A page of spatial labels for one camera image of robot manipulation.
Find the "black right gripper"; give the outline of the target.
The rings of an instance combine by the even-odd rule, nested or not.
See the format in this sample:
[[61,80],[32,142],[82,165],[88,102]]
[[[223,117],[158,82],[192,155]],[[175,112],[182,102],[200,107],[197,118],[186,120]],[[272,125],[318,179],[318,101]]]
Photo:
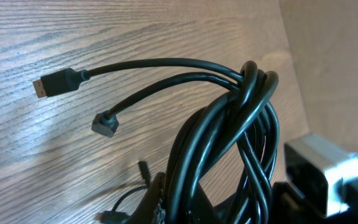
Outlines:
[[268,194],[260,185],[246,184],[214,209],[224,223],[358,224],[358,182],[349,182],[339,191],[349,208],[327,218],[288,182],[268,187]]

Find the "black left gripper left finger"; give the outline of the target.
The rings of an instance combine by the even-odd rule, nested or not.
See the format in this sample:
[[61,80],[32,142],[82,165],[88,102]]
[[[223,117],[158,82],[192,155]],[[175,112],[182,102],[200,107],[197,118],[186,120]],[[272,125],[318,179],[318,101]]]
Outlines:
[[139,206],[129,217],[126,224],[164,224],[166,210],[164,209],[163,186],[165,173],[159,172],[142,198]]

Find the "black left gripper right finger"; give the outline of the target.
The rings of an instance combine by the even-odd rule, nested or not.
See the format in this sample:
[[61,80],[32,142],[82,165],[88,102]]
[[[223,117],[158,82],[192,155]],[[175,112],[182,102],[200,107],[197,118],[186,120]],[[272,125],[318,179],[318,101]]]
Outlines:
[[196,189],[192,209],[186,213],[186,220],[189,224],[221,224],[221,219],[200,184]]

